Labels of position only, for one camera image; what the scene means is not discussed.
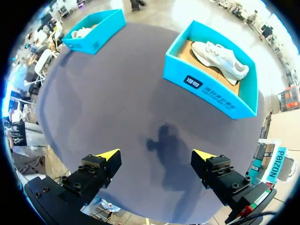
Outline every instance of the gray table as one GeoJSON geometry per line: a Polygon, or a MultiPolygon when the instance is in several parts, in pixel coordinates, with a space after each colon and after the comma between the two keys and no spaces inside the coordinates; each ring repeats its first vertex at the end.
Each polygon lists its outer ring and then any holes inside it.
{"type": "Polygon", "coordinates": [[[192,149],[224,154],[245,173],[263,122],[263,97],[257,117],[232,120],[163,80],[165,52],[177,35],[129,23],[96,55],[66,49],[47,75],[36,113],[71,171],[87,154],[121,149],[122,167],[101,191],[104,199],[154,220],[198,224],[221,202],[190,166],[192,149]]]}

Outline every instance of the shoebox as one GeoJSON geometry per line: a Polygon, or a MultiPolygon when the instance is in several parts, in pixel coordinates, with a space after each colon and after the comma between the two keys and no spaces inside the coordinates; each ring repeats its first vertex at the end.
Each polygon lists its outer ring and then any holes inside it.
{"type": "Polygon", "coordinates": [[[255,63],[232,41],[199,22],[192,21],[166,52],[163,78],[204,99],[232,119],[257,114],[255,63]],[[249,67],[247,76],[233,86],[217,68],[206,67],[196,59],[191,52],[194,41],[210,41],[233,50],[237,60],[249,67]]]}
{"type": "Polygon", "coordinates": [[[73,27],[62,41],[70,50],[96,54],[125,25],[125,18],[121,9],[89,14],[73,27]],[[92,28],[92,30],[83,38],[72,38],[72,32],[78,31],[82,27],[92,28]]]}

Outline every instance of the black label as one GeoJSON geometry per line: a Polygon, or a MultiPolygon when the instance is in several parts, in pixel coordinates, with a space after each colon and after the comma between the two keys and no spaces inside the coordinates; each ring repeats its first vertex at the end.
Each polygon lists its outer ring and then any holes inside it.
{"type": "Polygon", "coordinates": [[[202,86],[202,82],[198,81],[197,79],[191,77],[190,75],[187,75],[187,77],[184,79],[184,83],[188,84],[189,86],[198,89],[202,86]]]}

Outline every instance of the shoe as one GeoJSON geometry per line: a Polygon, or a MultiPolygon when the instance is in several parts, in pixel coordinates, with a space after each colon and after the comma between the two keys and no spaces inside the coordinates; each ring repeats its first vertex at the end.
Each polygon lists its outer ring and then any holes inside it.
{"type": "Polygon", "coordinates": [[[249,72],[247,65],[241,64],[230,49],[211,42],[196,41],[192,43],[192,51],[196,58],[206,67],[217,67],[223,76],[232,84],[244,79],[249,72]]]}
{"type": "Polygon", "coordinates": [[[138,0],[137,1],[141,6],[146,6],[146,2],[144,2],[143,0],[138,0]]]}
{"type": "Polygon", "coordinates": [[[74,30],[72,33],[71,33],[71,37],[72,38],[84,38],[85,36],[88,35],[88,33],[90,33],[92,29],[91,28],[85,28],[85,27],[82,27],[81,29],[79,29],[78,31],[74,30]]]}

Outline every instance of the blue box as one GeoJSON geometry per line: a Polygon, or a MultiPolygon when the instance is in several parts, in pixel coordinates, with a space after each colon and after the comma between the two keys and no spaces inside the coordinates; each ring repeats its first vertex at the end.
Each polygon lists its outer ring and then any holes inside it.
{"type": "Polygon", "coordinates": [[[166,52],[163,78],[201,97],[232,119],[254,117],[257,114],[258,86],[255,63],[232,41],[199,22],[192,21],[166,52]],[[235,57],[242,64],[248,65],[249,72],[240,81],[238,95],[205,71],[177,57],[187,40],[221,44],[233,50],[235,57]],[[194,80],[195,85],[189,84],[189,79],[194,80]]]}
{"type": "Polygon", "coordinates": [[[70,50],[96,54],[99,49],[122,27],[126,25],[121,9],[97,12],[86,16],[62,39],[70,50]],[[91,28],[97,24],[87,36],[72,38],[71,33],[82,27],[91,28]]]}

